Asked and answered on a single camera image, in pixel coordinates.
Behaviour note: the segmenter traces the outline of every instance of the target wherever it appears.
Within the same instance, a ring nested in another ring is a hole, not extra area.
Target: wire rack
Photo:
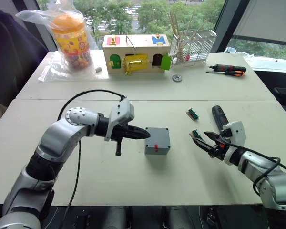
[[[182,32],[180,36],[173,34],[170,49],[172,65],[205,63],[216,37],[213,30],[188,31],[187,34]]]

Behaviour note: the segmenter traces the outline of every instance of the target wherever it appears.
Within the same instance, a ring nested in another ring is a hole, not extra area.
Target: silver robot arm
[[[50,126],[41,138],[29,163],[22,169],[3,204],[0,229],[40,229],[51,206],[57,175],[79,140],[102,136],[117,141],[116,155],[121,155],[123,137],[142,139],[149,133],[129,126],[134,108],[127,99],[115,106],[109,118],[83,107],[69,109],[65,117]]]
[[[242,122],[228,123],[223,129],[222,135],[229,137],[233,145],[243,146],[246,135]],[[215,146],[210,146],[194,136],[192,139],[200,148],[207,151],[211,158],[216,157],[228,165],[238,166],[238,170],[252,182],[274,165],[274,162],[253,152],[229,146],[229,140],[216,133],[205,134],[215,141]],[[286,229],[286,173],[277,166],[260,179],[256,186],[267,213],[270,229]]]

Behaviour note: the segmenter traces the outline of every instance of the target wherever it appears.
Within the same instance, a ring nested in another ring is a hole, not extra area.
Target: cable
[[[122,101],[124,98],[126,98],[124,95],[122,94],[119,94],[119,93],[116,93],[116,92],[113,92],[113,91],[109,91],[109,90],[104,90],[104,89],[95,89],[95,90],[88,90],[88,91],[84,91],[84,92],[81,92],[75,96],[73,96],[71,99],[69,99],[65,104],[64,106],[61,108],[60,112],[59,112],[59,115],[57,117],[57,121],[59,121],[61,119],[61,116],[62,116],[62,113],[64,111],[64,109],[66,109],[66,107],[69,105],[69,103],[71,103],[74,99],[76,99],[77,97],[79,96],[82,96],[84,94],[87,94],[87,93],[90,93],[90,92],[107,92],[107,93],[111,93],[111,94],[115,94],[117,96],[120,97],[120,101]],[[79,140],[79,150],[78,150],[78,165],[77,165],[77,174],[76,174],[76,180],[75,180],[75,185],[74,185],[74,189],[73,189],[73,193],[72,193],[72,196],[71,196],[71,199],[69,201],[69,204],[65,210],[65,213],[62,217],[62,220],[61,220],[61,223],[59,225],[59,229],[62,229],[62,226],[63,226],[63,223],[66,219],[66,216],[67,216],[67,213],[69,211],[69,208],[72,204],[72,201],[73,201],[73,198],[75,196],[75,193],[76,193],[76,189],[77,189],[77,184],[78,184],[78,180],[79,180],[79,175],[80,175],[80,168],[81,168],[81,150],[82,150],[82,143],[81,141]]]
[[[272,162],[276,162],[274,159],[272,159],[272,158],[270,158],[270,157],[268,157],[268,156],[266,156],[266,155],[264,155],[264,154],[261,154],[261,153],[255,151],[255,150],[252,150],[252,149],[249,149],[249,148],[246,148],[246,147],[243,147],[243,146],[234,145],[234,144],[232,144],[232,143],[230,143],[230,142],[227,142],[225,139],[223,139],[223,137],[222,137],[221,135],[220,135],[220,139],[221,139],[225,144],[227,144],[227,145],[229,145],[229,146],[233,146],[233,147],[236,147],[236,148],[239,148],[239,149],[243,149],[243,150],[249,151],[249,152],[254,153],[254,154],[257,154],[257,155],[259,155],[259,156],[261,156],[261,157],[263,157],[263,158],[266,158],[266,159],[268,159],[268,160],[270,160],[270,161],[272,161]],[[280,163],[279,165],[286,170],[286,166],[284,166],[284,165],[281,164],[281,163]]]
[[[55,175],[54,169],[53,169],[52,165],[49,165],[49,166],[50,166],[50,169],[52,172],[53,180],[56,181],[56,175]]]
[[[117,96],[120,97],[120,101],[122,101],[124,98],[126,98],[124,95],[122,94],[119,94],[119,93],[116,93],[116,92],[113,92],[113,91],[109,91],[109,90],[104,90],[104,89],[95,89],[95,90],[88,90],[88,91],[84,91],[84,92],[81,92],[75,96],[73,96],[71,99],[69,99],[65,105],[62,107],[61,111],[59,112],[59,115],[58,115],[58,118],[57,118],[57,121],[60,120],[61,116],[62,116],[62,113],[64,111],[64,109],[66,109],[67,105],[69,105],[69,103],[71,103],[74,99],[76,99],[77,97],[80,97],[84,94],[87,94],[87,93],[90,93],[90,92],[108,92],[108,93],[111,93],[111,94],[115,94]]]
[[[256,189],[256,185],[257,183],[263,179],[264,177],[266,177],[270,172],[272,172],[272,170],[274,170],[281,162],[281,159],[278,157],[271,157],[271,159],[276,159],[276,162],[273,164],[273,166],[271,166],[266,172],[264,172],[262,175],[260,175],[254,182],[253,182],[253,190],[254,192],[259,196],[259,192]]]
[[[256,185],[257,185],[257,183],[258,183],[261,179],[263,179],[265,176],[267,176],[267,175],[268,175],[272,170],[274,170],[278,165],[280,165],[282,168],[284,168],[284,169],[286,170],[286,166],[284,166],[283,164],[281,164],[281,159],[278,158],[278,157],[268,157],[268,156],[266,156],[266,155],[264,155],[264,154],[261,154],[261,153],[255,151],[255,150],[252,150],[252,149],[249,149],[249,148],[246,148],[246,147],[243,147],[243,146],[239,146],[239,145],[232,144],[232,143],[226,141],[226,140],[222,137],[222,135],[220,135],[219,137],[220,137],[220,139],[221,139],[225,144],[227,144],[227,145],[229,145],[229,146],[233,146],[233,147],[236,147],[236,148],[239,148],[239,149],[243,149],[243,150],[249,151],[249,152],[251,152],[251,153],[254,153],[254,154],[256,154],[256,155],[259,155],[259,156],[261,156],[261,157],[263,157],[263,158],[266,158],[266,159],[268,159],[268,160],[274,162],[273,166],[271,166],[266,172],[264,172],[262,175],[260,175],[260,176],[253,182],[253,190],[254,190],[254,192],[255,192],[258,196],[259,196],[259,193],[258,193],[258,191],[257,191],[257,189],[256,189]]]
[[[201,220],[200,211],[201,211],[201,206],[199,206],[199,220],[200,220],[201,228],[204,229],[204,226],[203,226],[202,220]]]
[[[56,215],[56,213],[57,213],[57,210],[58,210],[58,207],[56,208],[56,210],[55,210],[55,212],[54,212],[54,215],[52,216],[51,220],[50,220],[49,223],[45,226],[44,229],[47,229],[47,227],[52,223],[52,221],[53,221],[53,219],[54,219],[54,217],[55,217],[55,215]]]
[[[72,196],[71,196],[71,199],[69,201],[69,204],[65,210],[65,213],[63,214],[63,217],[62,217],[62,220],[61,220],[61,223],[59,225],[59,229],[62,229],[62,226],[63,226],[63,223],[66,219],[66,216],[67,216],[67,213],[69,211],[69,208],[71,206],[71,203],[73,201],[73,198],[75,196],[75,192],[76,192],[76,188],[77,188],[77,184],[78,184],[78,179],[79,179],[79,176],[80,176],[80,167],[81,167],[81,150],[82,150],[82,143],[81,141],[79,141],[79,150],[78,150],[78,165],[77,165],[77,174],[76,174],[76,180],[75,180],[75,185],[74,185],[74,189],[73,189],[73,193],[72,193]]]

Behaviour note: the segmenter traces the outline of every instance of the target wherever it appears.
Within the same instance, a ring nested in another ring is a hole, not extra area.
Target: floor
[[[195,229],[267,229],[266,215],[261,205],[187,206],[186,208]],[[108,207],[70,208],[63,229],[101,229],[107,209]],[[52,206],[49,215],[43,221],[42,229],[57,229],[64,210],[64,207]],[[163,229],[159,206],[135,206],[132,207],[132,215],[131,229]]]

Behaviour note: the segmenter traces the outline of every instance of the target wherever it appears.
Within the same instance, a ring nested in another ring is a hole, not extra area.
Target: tabletop
[[[53,52],[46,55],[17,99],[67,100],[75,94],[90,89],[107,89],[127,95],[132,100],[275,100],[263,82],[249,67],[241,55],[211,53],[205,64],[192,67],[175,66],[164,73],[107,73],[102,50],[92,51],[95,67],[102,72],[90,81],[40,82],[38,77],[49,64]],[[245,77],[226,76],[220,73],[206,73],[207,66],[228,64],[247,68]],[[172,76],[182,76],[181,82],[174,82]],[[109,94],[88,94],[83,100],[111,100]]]
[[[28,163],[44,131],[56,121],[65,101],[14,100],[0,120],[0,203]],[[73,101],[108,116],[118,101]],[[220,205],[255,204],[260,198],[235,166],[228,166],[198,148],[189,136],[197,129],[218,132],[211,108],[220,105],[228,120],[241,120],[246,147],[278,156],[286,165],[286,113],[277,101],[131,101],[130,125],[169,128],[166,156],[145,155],[144,140],[125,139],[122,156],[115,142],[82,139],[82,164],[73,205]],[[194,122],[186,114],[192,107]],[[54,186],[54,205],[67,205],[76,177],[78,148],[65,163]]]

